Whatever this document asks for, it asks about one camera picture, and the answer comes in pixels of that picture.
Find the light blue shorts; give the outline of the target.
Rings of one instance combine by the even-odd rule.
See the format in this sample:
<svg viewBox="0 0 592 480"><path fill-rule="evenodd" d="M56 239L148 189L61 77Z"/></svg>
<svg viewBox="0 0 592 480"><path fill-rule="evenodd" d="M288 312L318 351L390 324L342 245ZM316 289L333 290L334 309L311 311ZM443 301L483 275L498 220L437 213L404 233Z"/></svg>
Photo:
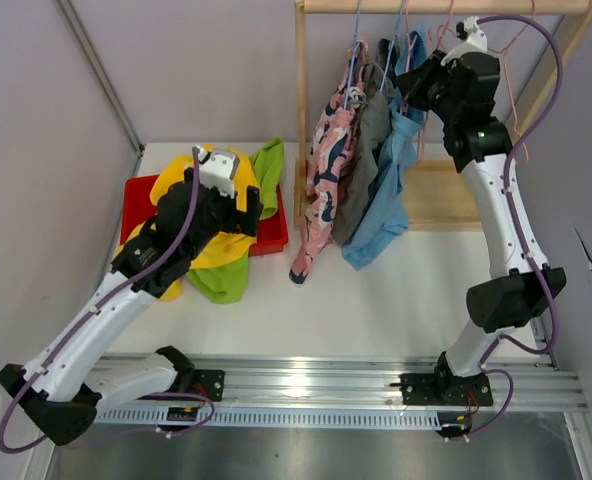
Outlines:
<svg viewBox="0 0 592 480"><path fill-rule="evenodd" d="M396 76L404 74L405 60L406 41L403 39ZM394 88L393 99L389 102L391 131L375 151L378 174L370 188L370 201L349 242L342 245L343 259L355 270L372 263L409 226L401 199L403 177L416 161L416 136L420 125L406 116L402 107L402 95Z"/></svg>

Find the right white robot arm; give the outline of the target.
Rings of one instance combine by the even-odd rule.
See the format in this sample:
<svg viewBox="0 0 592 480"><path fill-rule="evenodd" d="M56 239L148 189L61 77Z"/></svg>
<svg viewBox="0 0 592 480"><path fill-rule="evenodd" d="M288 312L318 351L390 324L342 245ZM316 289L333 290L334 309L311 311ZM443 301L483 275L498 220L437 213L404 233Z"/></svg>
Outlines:
<svg viewBox="0 0 592 480"><path fill-rule="evenodd" d="M566 284L533 236L509 154L506 126L492 111L499 61L486 53L450 57L436 50L395 84L407 103L443 123L443 143L477 207L490 278L468 289L469 320L430 374L401 375L396 387L409 406L492 404L483 368L502 341L540 316Z"/></svg>

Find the grey shorts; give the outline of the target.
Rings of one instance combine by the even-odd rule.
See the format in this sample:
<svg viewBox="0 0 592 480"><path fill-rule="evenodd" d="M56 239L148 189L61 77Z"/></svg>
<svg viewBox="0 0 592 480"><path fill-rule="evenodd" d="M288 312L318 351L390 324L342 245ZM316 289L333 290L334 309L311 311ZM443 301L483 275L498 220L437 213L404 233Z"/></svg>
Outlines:
<svg viewBox="0 0 592 480"><path fill-rule="evenodd" d="M391 131L389 102L393 99L394 89L389 79L381 88L383 78L384 70L380 65L369 62L365 66L366 104L358 118L353 171L332 229L332 238L339 245L349 242L363 218L370 201L370 188L378 174L375 151Z"/></svg>

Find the pink wire hanger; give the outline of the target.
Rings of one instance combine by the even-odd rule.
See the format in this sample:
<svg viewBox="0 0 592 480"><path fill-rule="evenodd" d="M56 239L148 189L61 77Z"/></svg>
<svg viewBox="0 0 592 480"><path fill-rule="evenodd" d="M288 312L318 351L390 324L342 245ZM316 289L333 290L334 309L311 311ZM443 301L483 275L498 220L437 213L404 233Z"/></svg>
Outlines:
<svg viewBox="0 0 592 480"><path fill-rule="evenodd" d="M455 1L449 1L449 7L447 11L447 16L445 19L436 27L429 27L427 30L427 39L429 41L429 45L433 49L441 49L444 47L444 38L446 32L450 30L450 23L452 21L454 15L454 8L455 8Z"/></svg>
<svg viewBox="0 0 592 480"><path fill-rule="evenodd" d="M405 41L406 41L406 60L404 65L404 73L408 73L417 67L420 67L427 60L426 37L423 30L415 30L410 27L409 21L409 1L405 2L404 18L405 18ZM423 150L425 146L425 128L427 124L427 113L416 107L412 108L412 112L408 112L409 107L407 100L403 100L402 112L420 125L420 130L416 136L416 164L421 162Z"/></svg>
<svg viewBox="0 0 592 480"><path fill-rule="evenodd" d="M536 3L534 0L530 1L530 5L531 5L531 9L530 9L530 18L534 19L535 14L536 14ZM512 86L512 80L511 80L511 72L510 72L510 65L509 65L509 55L511 52L511 49L513 47L513 45L517 42L518 39L520 39L520 37L523 35L523 33L526 31L527 27L529 25L523 23L523 26L521 27L521 29L518 31L518 33L516 33L514 35L514 37L512 37L512 39L504 46L502 47L500 50L491 48L489 49L489 52L492 52L496 55L499 55L502 59L502 65L503 65L503 73L504 73L504 78L505 78L505 82L506 82L506 90L509 96L509 100L510 100L510 106L511 106L511 113L512 113L512 118L513 118L513 124L512 124L512 132L515 134L515 136L520 137L520 132L518 129L518 114L517 114L517 108L516 108L516 100L515 100L515 95L514 95L514 90L513 90L513 86ZM530 154L529 154L529 150L527 147L527 144L523 144L522 146L523 149L523 156L516 158L515 162L517 165L526 165L529 160L530 160Z"/></svg>

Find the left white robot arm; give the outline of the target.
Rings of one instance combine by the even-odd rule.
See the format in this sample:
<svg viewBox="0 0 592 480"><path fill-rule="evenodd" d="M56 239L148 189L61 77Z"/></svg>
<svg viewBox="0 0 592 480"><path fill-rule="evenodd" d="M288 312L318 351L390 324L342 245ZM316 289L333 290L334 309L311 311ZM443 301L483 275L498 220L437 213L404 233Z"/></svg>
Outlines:
<svg viewBox="0 0 592 480"><path fill-rule="evenodd" d="M141 363L91 373L122 331L183 277L219 233L255 237L263 205L249 186L245 207L193 181L173 184L154 215L127 241L88 304L39 355L0 370L0 385L12 398L1 424L16 407L57 446L79 438L97 416L133 400L173 399L214 404L200 390L192 361L172 346L158 348Z"/></svg>

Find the pink shark-print shorts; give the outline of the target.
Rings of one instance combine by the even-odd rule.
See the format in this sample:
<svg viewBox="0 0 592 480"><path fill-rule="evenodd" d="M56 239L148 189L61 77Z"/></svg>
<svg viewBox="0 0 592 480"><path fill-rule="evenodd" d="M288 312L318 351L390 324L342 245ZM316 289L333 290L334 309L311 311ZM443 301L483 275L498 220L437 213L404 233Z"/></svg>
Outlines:
<svg viewBox="0 0 592 480"><path fill-rule="evenodd" d="M304 213L301 245L289 271L296 285L305 283L315 259L331 241L340 206L341 176L353 157L355 120L366 98L364 73L363 62L345 69L313 132L305 185L311 203Z"/></svg>

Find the blue wire hanger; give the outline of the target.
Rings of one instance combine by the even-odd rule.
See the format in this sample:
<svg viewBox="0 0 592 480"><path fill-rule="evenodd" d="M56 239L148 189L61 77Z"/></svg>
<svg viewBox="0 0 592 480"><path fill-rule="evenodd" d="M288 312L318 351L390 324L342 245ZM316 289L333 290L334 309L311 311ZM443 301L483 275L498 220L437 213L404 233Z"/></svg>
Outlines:
<svg viewBox="0 0 592 480"><path fill-rule="evenodd" d="M352 54L349 63L349 73L345 89L345 97L343 102L343 109L349 110L351 104L356 103L360 99L360 89L356 82L357 67L360 53L361 40L359 36L360 16L361 16L362 1L356 2L355 24L352 40Z"/></svg>
<svg viewBox="0 0 592 480"><path fill-rule="evenodd" d="M375 59L365 65L364 92L367 100L370 100L377 91L389 96L393 94L393 81L396 76L395 67L401 53L400 26L406 7L407 1L401 1L392 34L389 38L382 38L378 42Z"/></svg>

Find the lime green shorts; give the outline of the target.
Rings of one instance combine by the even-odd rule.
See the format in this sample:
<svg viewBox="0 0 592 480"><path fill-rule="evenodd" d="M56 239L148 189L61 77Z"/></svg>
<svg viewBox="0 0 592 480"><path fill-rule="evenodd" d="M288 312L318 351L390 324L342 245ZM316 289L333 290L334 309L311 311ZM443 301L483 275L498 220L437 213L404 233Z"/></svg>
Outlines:
<svg viewBox="0 0 592 480"><path fill-rule="evenodd" d="M228 150L243 161L243 172L235 175L236 188L258 187L263 204L260 220L273 216L278 210L276 188L284 166L283 140L274 138L249 156L232 147ZM188 281L213 303L240 301L248 284L249 249L254 243L242 234L217 235L192 265Z"/></svg>

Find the yellow shorts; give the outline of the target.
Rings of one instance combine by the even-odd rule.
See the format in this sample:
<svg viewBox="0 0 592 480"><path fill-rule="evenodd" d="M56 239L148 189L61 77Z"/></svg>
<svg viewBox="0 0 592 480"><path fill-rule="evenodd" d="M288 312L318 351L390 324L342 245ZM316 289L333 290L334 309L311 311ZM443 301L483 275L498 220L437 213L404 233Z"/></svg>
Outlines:
<svg viewBox="0 0 592 480"><path fill-rule="evenodd" d="M121 244L134 238L143 224L157 211L157 203L169 187L184 178L184 170L193 165L190 154L180 155L152 180L128 181L123 209ZM254 237L220 233L213 238L185 275L214 303L240 301L247 285L248 253Z"/></svg>

